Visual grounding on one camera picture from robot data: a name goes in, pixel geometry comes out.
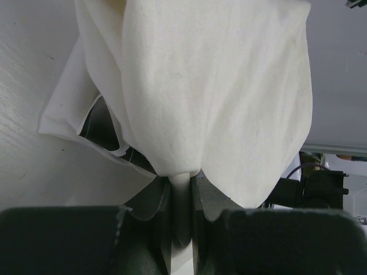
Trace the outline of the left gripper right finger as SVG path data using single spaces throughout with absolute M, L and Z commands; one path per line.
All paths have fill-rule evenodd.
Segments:
M 244 209 L 191 179 L 195 274 L 365 274 L 366 235 L 339 209 Z

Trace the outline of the cream white t shirt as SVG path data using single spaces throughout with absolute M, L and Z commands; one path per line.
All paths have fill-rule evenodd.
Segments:
M 259 207 L 313 100 L 306 1 L 76 1 L 88 73 L 124 141 L 173 185 L 174 274 L 192 274 L 189 179 Z

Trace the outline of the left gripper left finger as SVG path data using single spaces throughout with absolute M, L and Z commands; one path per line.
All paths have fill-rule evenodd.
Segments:
M 2 274 L 169 274 L 171 184 L 155 178 L 120 206 L 1 212 Z

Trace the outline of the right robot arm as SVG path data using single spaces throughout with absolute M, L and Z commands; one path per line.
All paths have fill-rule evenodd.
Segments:
M 300 165 L 278 180 L 262 208 L 277 205 L 292 209 L 342 210 L 343 197 L 349 194 L 344 188 L 348 175 L 327 168 L 324 154 L 301 151 L 298 156 Z

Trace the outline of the white black printed t shirt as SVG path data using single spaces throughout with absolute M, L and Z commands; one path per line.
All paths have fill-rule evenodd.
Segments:
M 149 161 L 123 139 L 120 123 L 87 71 L 81 40 L 71 51 L 37 131 L 89 146 L 143 175 L 156 176 Z

